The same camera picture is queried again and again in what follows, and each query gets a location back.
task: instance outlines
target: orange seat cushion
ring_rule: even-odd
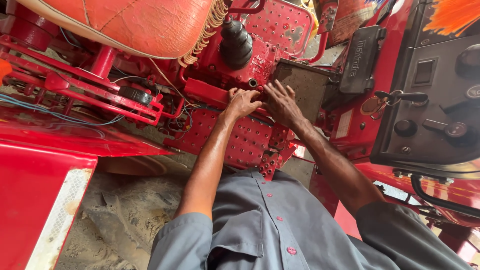
[[[209,36],[205,27],[217,27],[227,9],[222,0],[19,2],[81,36],[102,43],[107,39],[119,49],[163,59],[179,58],[198,48],[202,36]]]

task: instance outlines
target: wheel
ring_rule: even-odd
[[[190,171],[165,156],[162,176],[95,172],[56,270],[145,270],[152,241],[180,202]]]

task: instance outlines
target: man's hand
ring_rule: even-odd
[[[275,121],[295,131],[295,123],[304,118],[295,102],[295,92],[289,86],[285,90],[278,80],[275,80],[275,85],[264,85],[269,99],[263,107]]]
[[[254,110],[261,107],[261,101],[252,102],[252,98],[260,95],[258,91],[245,91],[243,89],[232,88],[228,91],[230,102],[224,113],[227,118],[234,121],[251,114]]]

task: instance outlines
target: mahindra logo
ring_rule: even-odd
[[[357,48],[355,49],[355,56],[353,57],[352,68],[350,69],[350,77],[355,77],[357,75],[357,70],[360,68],[361,55],[363,54],[363,46],[365,45],[365,40],[359,41],[357,43]]]

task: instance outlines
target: man's right hand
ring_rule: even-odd
[[[268,102],[264,102],[262,107],[267,110],[276,122],[296,130],[296,124],[299,124],[304,119],[300,108],[295,102],[295,92],[289,86],[287,89],[283,88],[278,80],[264,85],[265,92],[268,94]]]

